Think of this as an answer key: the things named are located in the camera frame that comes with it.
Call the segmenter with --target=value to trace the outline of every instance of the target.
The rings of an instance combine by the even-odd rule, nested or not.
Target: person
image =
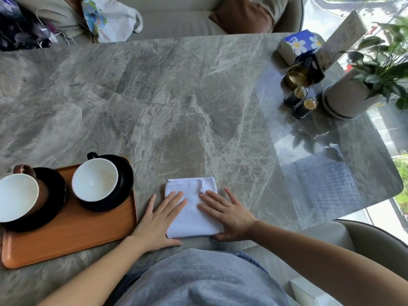
[[[218,241],[256,242],[344,306],[408,305],[408,282],[400,276],[357,253],[259,221],[225,191],[231,201],[207,191],[200,194],[206,204],[198,205],[222,222],[224,232],[214,236]],[[142,254],[181,246],[181,241],[168,239],[166,231],[187,204],[177,204],[182,195],[171,193],[155,211],[153,195],[132,235],[38,306],[102,306]],[[224,252],[182,251],[126,286],[113,301],[116,306],[290,305],[283,289],[255,261]]]

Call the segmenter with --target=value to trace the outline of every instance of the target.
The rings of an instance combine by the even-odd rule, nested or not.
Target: orange tray
[[[67,183],[67,199],[59,214],[41,228],[24,233],[5,231],[2,262],[18,268],[130,235],[137,223],[136,200],[130,193],[123,204],[108,212],[91,212],[79,204],[71,180],[80,164],[56,169]]]

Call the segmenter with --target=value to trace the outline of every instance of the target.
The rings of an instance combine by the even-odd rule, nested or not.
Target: daisy print
[[[322,44],[320,43],[320,41],[317,39],[316,36],[311,36],[311,37],[309,37],[309,40],[312,41],[312,44],[310,44],[310,46],[311,46],[313,49],[320,48],[321,45],[322,45]]]
[[[304,40],[299,41],[298,38],[292,37],[289,44],[292,46],[293,52],[296,54],[296,56],[299,56],[303,52],[307,51],[306,47],[304,46],[306,44]]]

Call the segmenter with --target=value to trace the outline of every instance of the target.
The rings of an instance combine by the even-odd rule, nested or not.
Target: gray marble tabletop
[[[282,104],[283,34],[135,41],[2,54],[0,177],[16,164],[60,166],[86,154],[127,156],[137,212],[167,179],[214,176],[259,219],[299,231],[398,194],[402,182],[366,115],[339,121],[321,107],[303,120]],[[343,70],[334,65],[319,93]],[[0,304],[33,305],[115,243],[0,268]],[[186,247],[236,249],[208,237]]]

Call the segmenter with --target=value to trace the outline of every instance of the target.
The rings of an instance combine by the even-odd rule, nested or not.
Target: white flower pot
[[[383,98],[375,95],[367,99],[370,90],[361,81],[351,80],[355,75],[357,72],[351,70],[323,91],[323,106],[330,115],[353,119]]]

